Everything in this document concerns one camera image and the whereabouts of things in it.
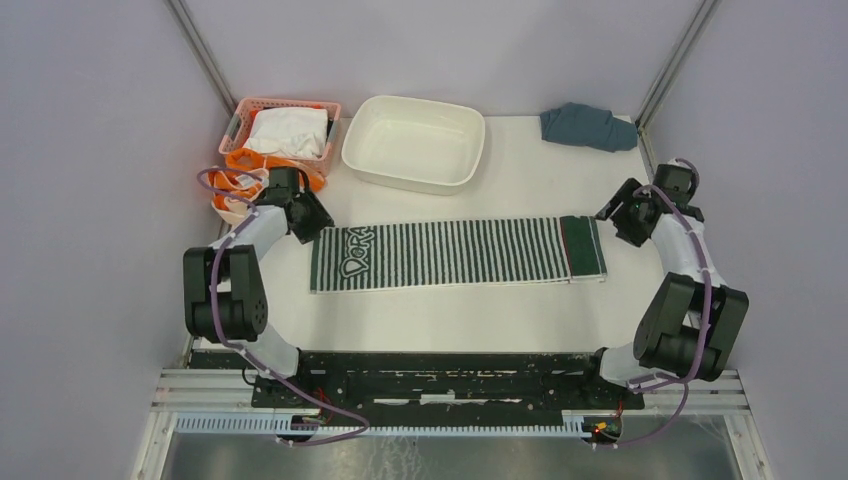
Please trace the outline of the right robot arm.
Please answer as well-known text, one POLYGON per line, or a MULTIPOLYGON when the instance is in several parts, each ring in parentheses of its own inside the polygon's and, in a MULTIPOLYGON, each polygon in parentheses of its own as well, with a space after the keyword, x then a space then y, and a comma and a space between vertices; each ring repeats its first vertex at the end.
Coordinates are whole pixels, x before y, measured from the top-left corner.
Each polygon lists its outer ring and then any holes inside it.
POLYGON ((664 279, 631 343, 598 351, 598 370, 577 382, 580 400, 602 408, 618 386, 644 393, 693 380, 714 381, 724 371, 749 309, 743 291, 728 286, 706 246, 704 215, 691 201, 700 185, 696 167, 675 158, 653 180, 626 180, 596 214, 616 236, 640 247, 651 242, 664 279))

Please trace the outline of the green white striped towel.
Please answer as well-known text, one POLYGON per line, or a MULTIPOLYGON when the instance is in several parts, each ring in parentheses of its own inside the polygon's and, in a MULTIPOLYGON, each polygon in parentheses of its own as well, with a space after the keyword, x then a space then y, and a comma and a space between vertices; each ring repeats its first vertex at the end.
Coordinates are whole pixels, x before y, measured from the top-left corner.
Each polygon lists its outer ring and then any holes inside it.
POLYGON ((325 230, 313 244, 313 294, 407 287, 603 281, 588 216, 447 220, 325 230))

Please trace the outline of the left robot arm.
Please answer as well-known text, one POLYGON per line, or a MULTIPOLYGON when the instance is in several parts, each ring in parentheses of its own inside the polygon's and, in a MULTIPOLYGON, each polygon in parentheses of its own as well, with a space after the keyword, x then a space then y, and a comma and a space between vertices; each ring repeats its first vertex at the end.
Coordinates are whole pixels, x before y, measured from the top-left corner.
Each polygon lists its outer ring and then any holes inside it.
POLYGON ((198 182, 246 207, 243 220, 208 246, 183 255, 183 302, 187 331, 244 358, 264 378, 278 379, 278 396, 293 407, 313 397, 313 378, 298 370, 300 351, 268 323, 269 301, 260 261, 281 238, 316 240, 334 221, 311 188, 305 170, 273 167, 267 177, 250 173, 261 187, 255 199, 219 189, 202 170, 198 182))

